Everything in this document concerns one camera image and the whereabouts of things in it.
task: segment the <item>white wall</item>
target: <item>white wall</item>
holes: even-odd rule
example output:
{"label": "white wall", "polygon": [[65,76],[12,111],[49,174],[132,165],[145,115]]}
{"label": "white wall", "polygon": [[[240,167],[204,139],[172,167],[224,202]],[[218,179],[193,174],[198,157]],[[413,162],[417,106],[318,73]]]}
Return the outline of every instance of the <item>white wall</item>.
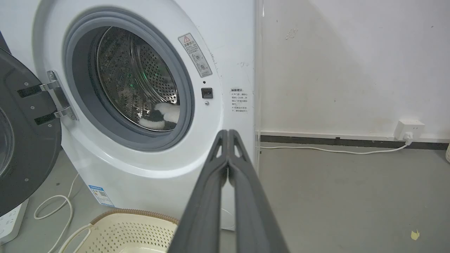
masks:
{"label": "white wall", "polygon": [[264,135],[450,140],[450,1],[264,0]]}

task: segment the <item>plug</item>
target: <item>plug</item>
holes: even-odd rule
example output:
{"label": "plug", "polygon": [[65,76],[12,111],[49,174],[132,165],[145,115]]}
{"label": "plug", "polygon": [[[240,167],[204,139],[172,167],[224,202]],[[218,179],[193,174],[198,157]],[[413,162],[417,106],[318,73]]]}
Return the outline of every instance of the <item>plug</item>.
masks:
{"label": "plug", "polygon": [[411,143],[413,143],[414,137],[412,132],[406,132],[405,135],[403,135],[403,139],[406,141],[405,145],[409,146]]}

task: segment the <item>yellow leaf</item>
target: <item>yellow leaf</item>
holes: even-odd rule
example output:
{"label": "yellow leaf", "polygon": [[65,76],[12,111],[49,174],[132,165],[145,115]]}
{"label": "yellow leaf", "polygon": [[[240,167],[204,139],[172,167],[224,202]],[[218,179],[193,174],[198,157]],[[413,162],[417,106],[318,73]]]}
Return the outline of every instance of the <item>yellow leaf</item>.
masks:
{"label": "yellow leaf", "polygon": [[413,239],[414,241],[416,241],[417,238],[419,238],[419,236],[420,236],[420,233],[419,233],[419,231],[417,229],[416,229],[415,232],[411,231],[411,239]]}

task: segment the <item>wall socket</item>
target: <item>wall socket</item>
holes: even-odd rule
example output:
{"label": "wall socket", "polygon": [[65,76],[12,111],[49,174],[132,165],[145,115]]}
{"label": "wall socket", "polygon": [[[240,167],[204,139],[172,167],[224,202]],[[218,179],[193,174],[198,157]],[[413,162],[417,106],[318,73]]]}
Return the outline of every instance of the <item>wall socket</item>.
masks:
{"label": "wall socket", "polygon": [[405,133],[413,134],[413,140],[418,140],[425,128],[425,124],[418,120],[399,120],[394,131],[394,137],[397,140],[404,140]]}

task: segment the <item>blue energy label sticker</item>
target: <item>blue energy label sticker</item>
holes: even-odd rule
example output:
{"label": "blue energy label sticker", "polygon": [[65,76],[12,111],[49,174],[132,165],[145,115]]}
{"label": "blue energy label sticker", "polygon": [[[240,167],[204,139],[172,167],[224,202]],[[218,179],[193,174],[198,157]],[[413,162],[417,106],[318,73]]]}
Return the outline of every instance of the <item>blue energy label sticker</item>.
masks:
{"label": "blue energy label sticker", "polygon": [[100,204],[110,207],[115,207],[114,204],[109,199],[108,195],[106,195],[106,192],[103,190],[102,187],[98,186],[89,186],[90,190],[92,191],[92,194],[97,198]]}

